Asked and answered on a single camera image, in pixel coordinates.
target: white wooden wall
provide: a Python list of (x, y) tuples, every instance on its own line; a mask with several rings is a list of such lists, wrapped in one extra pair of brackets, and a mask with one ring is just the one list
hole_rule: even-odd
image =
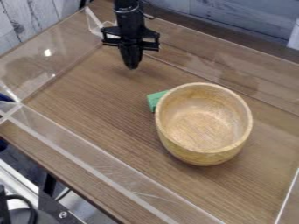
[(79, 7), (80, 0), (0, 0), (0, 55)]
[(151, 0), (158, 6), (288, 39), (299, 18), (299, 0)]

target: table surface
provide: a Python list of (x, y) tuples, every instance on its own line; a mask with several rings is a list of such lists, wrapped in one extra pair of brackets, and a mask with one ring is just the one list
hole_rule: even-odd
[[(91, 5), (103, 20), (112, 18), (111, 8), (107, 0)], [(163, 35), (162, 51), (148, 52), (129, 71), (117, 49), (91, 35), (79, 12), (1, 58), (3, 91), (9, 88), (31, 109), (222, 221), (274, 223), (299, 166), (299, 65), (160, 19), (148, 27)], [(52, 56), (45, 59), (47, 48)], [(28, 97), (31, 81), (44, 75), (51, 81)], [(240, 154), (212, 167), (187, 165), (170, 155), (146, 102), (148, 94), (198, 81), (235, 90), (255, 120)], [(120, 221), (163, 222), (15, 123), (4, 122), (0, 133)], [(96, 150), (65, 151), (97, 169)]]

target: wooden bowl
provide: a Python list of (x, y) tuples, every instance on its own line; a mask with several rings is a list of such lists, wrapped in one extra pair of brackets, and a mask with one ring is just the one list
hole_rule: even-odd
[(163, 146), (182, 161), (218, 165), (239, 153), (252, 130), (252, 115), (232, 91), (191, 83), (163, 96), (155, 123)]

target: bowl rim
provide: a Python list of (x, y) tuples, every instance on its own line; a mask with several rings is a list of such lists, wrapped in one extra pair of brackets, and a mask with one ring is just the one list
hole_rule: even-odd
[[(239, 138), (239, 140), (235, 143), (232, 143), (232, 144), (230, 144), (230, 145), (227, 145), (227, 146), (224, 146), (222, 148), (218, 148), (218, 149), (212, 149), (212, 150), (210, 150), (210, 149), (199, 150), (199, 149), (195, 149), (194, 147), (187, 148), (179, 141), (176, 141), (170, 136), (170, 134), (164, 131), (164, 127), (162, 125), (160, 108), (162, 108), (162, 106), (164, 104), (164, 100), (179, 89), (188, 88), (188, 87), (192, 87), (192, 86), (208, 86), (208, 87), (215, 87), (215, 88), (220, 89), (222, 91), (226, 91), (228, 94), (232, 95), (232, 97), (236, 98), (236, 100), (240, 102), (242, 106), (244, 107), (244, 109), (247, 111), (247, 129), (244, 131), (243, 136)], [(252, 113), (251, 113), (251, 110), (250, 110), (250, 107), (248, 107), (246, 101), (243, 100), (243, 98), (234, 91), (231, 91), (226, 87), (223, 87), (220, 85), (216, 85), (216, 84), (212, 84), (212, 83), (207, 83), (207, 82), (194, 82), (194, 83), (187, 83), (187, 84), (183, 84), (183, 85), (172, 88), (164, 94), (164, 96), (162, 97), (160, 101), (158, 102), (156, 109), (155, 109), (155, 125), (156, 125), (156, 128), (159, 129), (159, 131), (163, 132), (163, 135), (168, 139), (168, 141), (174, 142), (176, 145), (179, 145), (187, 151), (192, 151), (192, 152), (196, 152), (196, 153), (204, 153), (204, 154), (214, 154), (214, 153), (219, 153), (219, 152), (223, 152), (223, 151), (234, 150), (235, 148), (238, 148), (247, 141), (248, 136), (250, 136), (250, 133), (251, 133), (251, 130), (252, 130), (252, 126), (254, 126), (254, 119), (252, 119)]]

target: green sponge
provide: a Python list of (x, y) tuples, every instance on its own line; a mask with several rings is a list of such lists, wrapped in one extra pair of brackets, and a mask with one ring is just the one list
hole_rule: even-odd
[(163, 92), (155, 93), (155, 94), (150, 94), (147, 96), (147, 102), (148, 102), (148, 106), (152, 112), (155, 112), (155, 107), (156, 104), (160, 100), (160, 98), (164, 96), (164, 94), (168, 92), (168, 90), (164, 90)]

